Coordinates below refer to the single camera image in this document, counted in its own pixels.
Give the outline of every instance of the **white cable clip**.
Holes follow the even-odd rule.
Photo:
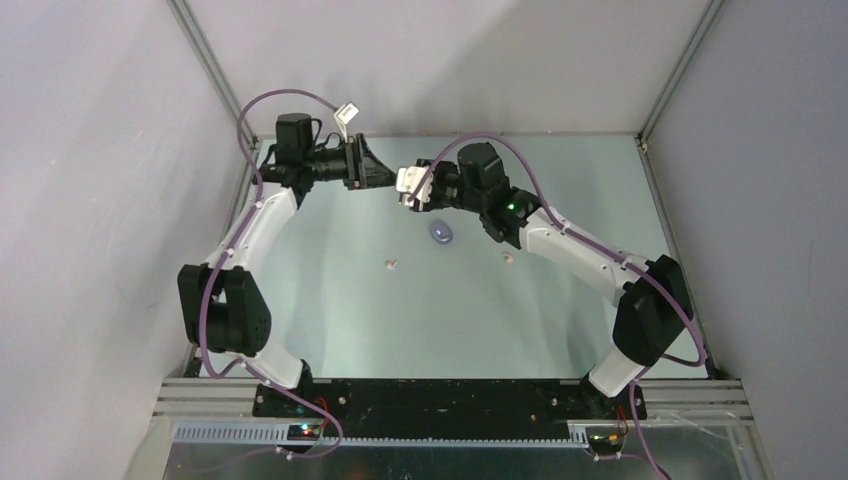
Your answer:
[[[339,132],[342,138],[347,143],[347,124],[353,120],[353,117],[359,113],[359,108],[353,102],[347,102],[333,113],[333,120],[336,121],[336,126],[339,127]]]

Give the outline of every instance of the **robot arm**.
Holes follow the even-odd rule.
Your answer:
[[[268,342],[271,313],[256,284],[255,275],[283,225],[292,218],[315,182],[341,180],[348,190],[389,187],[394,172],[371,153],[362,135],[328,148],[318,145],[312,123],[318,120],[295,113],[277,119],[274,163],[263,164],[263,199],[244,225],[247,205],[233,222],[218,248],[201,265],[185,265],[177,283],[189,341],[199,344],[200,304],[203,290],[221,255],[228,253],[213,285],[206,338],[209,350],[241,359],[265,378],[295,388],[308,372],[304,362],[277,342]],[[255,198],[256,185],[249,198]],[[230,241],[238,242],[228,249]]]
[[[400,169],[395,188],[401,204],[418,212],[458,208],[477,213],[492,239],[565,266],[618,309],[613,345],[584,378],[584,385],[596,397],[588,401],[602,404],[605,398],[617,396],[644,368],[660,359],[684,328],[665,299],[623,265],[632,263],[647,270],[691,318],[689,296],[677,262],[664,255],[649,261],[624,252],[551,209],[564,228],[554,226],[536,195],[510,186],[503,162],[490,144],[463,147],[457,155],[458,165],[440,162],[416,192],[431,163],[419,160],[416,166]],[[619,264],[589,246],[586,238],[618,252],[626,261]]]

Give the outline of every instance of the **red wire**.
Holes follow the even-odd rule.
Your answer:
[[[329,407],[327,407],[327,401],[326,401],[326,400],[324,400],[324,397],[318,397],[318,402],[319,402],[319,403],[321,403],[321,406],[322,406],[322,407],[324,407],[324,411],[325,411],[325,412],[329,412],[329,411],[330,411],[330,408],[329,408]],[[328,423],[330,423],[330,419],[329,419],[329,418],[327,418],[327,417],[324,417],[324,423],[322,423],[322,424],[321,424],[321,428],[326,427]]]
[[[630,425],[627,423],[627,415],[625,415],[625,413],[624,413],[624,408],[619,406],[618,411],[616,412],[615,416],[616,416],[616,418],[620,418],[621,421],[624,422],[624,426],[626,428],[626,430],[624,430],[624,435],[627,435],[628,433],[630,433]]]

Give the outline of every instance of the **metal extrusion beam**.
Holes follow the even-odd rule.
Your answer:
[[[212,47],[209,45],[206,36],[203,34],[203,30],[200,28],[200,24],[191,11],[187,0],[168,0],[168,5],[171,7],[171,11],[174,12],[174,18],[180,24],[180,28],[183,29],[183,33],[185,33],[192,50],[197,55],[200,65],[206,71],[206,74],[209,75],[212,87],[215,88],[218,97],[220,97],[221,102],[233,118],[233,121],[236,121],[241,113],[241,105],[236,98],[233,87],[230,85],[229,80],[227,80],[227,76],[224,74],[224,70],[218,63],[218,59],[215,58],[215,53],[212,51]],[[242,128],[245,142],[248,145],[252,145],[256,134],[250,128],[247,120],[244,121]]]
[[[657,97],[653,107],[651,107],[651,111],[648,113],[648,118],[645,120],[645,124],[639,131],[639,138],[645,141],[648,141],[650,138],[651,133],[654,131],[654,127],[656,127],[657,122],[663,113],[663,110],[665,110],[665,107],[668,105],[674,91],[677,89],[677,86],[680,84],[680,81],[689,69],[689,65],[692,64],[692,60],[701,48],[701,44],[704,42],[704,38],[706,38],[707,33],[709,33],[710,29],[713,25],[715,25],[716,19],[718,18],[719,13],[721,13],[721,9],[724,7],[725,3],[725,0],[710,0],[709,3],[707,3],[703,13],[701,13],[701,17],[698,19],[698,24],[695,26],[695,30],[689,37],[686,47],[683,49],[683,53],[674,65],[671,75],[669,75],[665,85],[663,85],[659,97]]]
[[[563,380],[576,384],[577,380]],[[227,423],[297,423],[303,419],[252,416],[258,381],[254,379],[166,379],[153,415],[173,421]],[[643,380],[646,427],[745,427],[754,419],[738,380]],[[613,427],[614,420],[572,420],[573,427]]]

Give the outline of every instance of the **aluminum frame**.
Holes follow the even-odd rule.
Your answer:
[[[560,380],[576,385],[579,380]],[[303,419],[253,418],[259,381],[252,378],[169,378],[162,383],[154,419],[173,422],[300,423]],[[645,427],[752,427],[754,417],[738,380],[642,380]],[[615,427],[615,420],[571,420],[573,427]]]

